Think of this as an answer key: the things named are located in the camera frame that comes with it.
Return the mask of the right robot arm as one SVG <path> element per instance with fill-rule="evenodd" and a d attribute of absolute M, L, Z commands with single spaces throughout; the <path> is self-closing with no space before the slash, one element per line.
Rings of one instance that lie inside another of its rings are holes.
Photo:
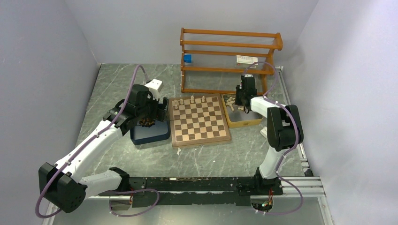
<path fill-rule="evenodd" d="M 252 75 L 242 75 L 236 86 L 235 103 L 245 113 L 255 112 L 267 119 L 266 139 L 269 144 L 263 163 L 254 176 L 253 188 L 258 194 L 265 194 L 271 184 L 280 178 L 279 167 L 286 155 L 303 142 L 303 131 L 296 105 L 283 105 L 257 94 Z"/>

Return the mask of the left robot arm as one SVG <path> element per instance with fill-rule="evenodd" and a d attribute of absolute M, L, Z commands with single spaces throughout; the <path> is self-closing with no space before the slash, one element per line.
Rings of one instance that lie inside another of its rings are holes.
<path fill-rule="evenodd" d="M 135 126 L 152 126 L 156 120 L 165 120 L 168 99 L 160 102 L 162 88 L 162 81 L 156 79 L 145 85 L 134 84 L 129 95 L 105 113 L 82 143 L 56 163 L 44 163 L 38 170 L 41 197 L 59 210 L 71 213 L 91 196 L 108 191 L 123 195 L 131 191 L 130 176 L 120 168 L 111 167 L 92 176 L 84 173 L 99 154 Z"/>

